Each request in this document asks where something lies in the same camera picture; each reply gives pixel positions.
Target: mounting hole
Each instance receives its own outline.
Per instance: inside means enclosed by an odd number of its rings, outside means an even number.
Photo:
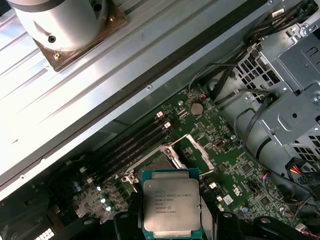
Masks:
[[[55,37],[55,36],[50,35],[50,36],[48,37],[48,42],[49,42],[49,43],[53,44],[55,41],[56,41],[56,37]]]
[[[92,221],[92,220],[87,220],[87,221],[84,221],[83,222],[83,224],[84,225],[90,225],[90,224],[92,224],[94,221]]]
[[[93,5],[93,10],[94,10],[95,12],[100,12],[101,9],[102,9],[102,6],[101,6],[100,3],[96,3],[95,5]]]
[[[311,172],[311,169],[307,166],[303,166],[303,169],[306,170],[307,172]]]

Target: chip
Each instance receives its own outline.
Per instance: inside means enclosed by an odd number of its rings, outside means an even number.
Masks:
[[[251,170],[251,166],[248,163],[243,165],[241,168],[245,174],[247,174]]]
[[[220,165],[219,166],[219,170],[221,171],[221,172],[223,172],[223,171],[225,171],[226,170],[226,166],[225,165]]]
[[[261,200],[260,200],[260,202],[261,202],[261,204],[263,205],[263,206],[267,206],[269,203],[270,203],[270,200],[269,200],[269,198],[268,197],[264,197],[264,198],[262,198]]]

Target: capacitor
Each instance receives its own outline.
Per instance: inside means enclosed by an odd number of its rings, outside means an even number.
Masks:
[[[194,103],[190,107],[190,112],[193,116],[200,116],[204,113],[204,106],[202,106],[200,103]]]
[[[249,212],[249,209],[245,206],[241,206],[240,209],[243,212],[243,214],[247,214]]]

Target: wire bundle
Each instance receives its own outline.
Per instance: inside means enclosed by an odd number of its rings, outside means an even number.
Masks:
[[[299,175],[302,174],[301,170],[296,165],[293,165],[292,168],[290,168],[290,172],[299,174]]]
[[[311,0],[302,0],[296,6],[276,17],[269,17],[261,21],[254,29],[249,31],[243,39],[244,45],[236,51],[230,59],[231,64],[238,64],[247,54],[247,49],[262,37],[282,31],[296,23],[302,23],[315,12],[318,5]],[[213,101],[217,98],[225,83],[233,72],[233,67],[225,67],[221,78],[210,93]]]

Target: metal bracket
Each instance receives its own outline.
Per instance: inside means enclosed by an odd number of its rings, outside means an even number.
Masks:
[[[320,86],[311,85],[296,96],[288,92],[261,117],[260,123],[270,137],[280,145],[294,142],[317,124],[320,116]]]

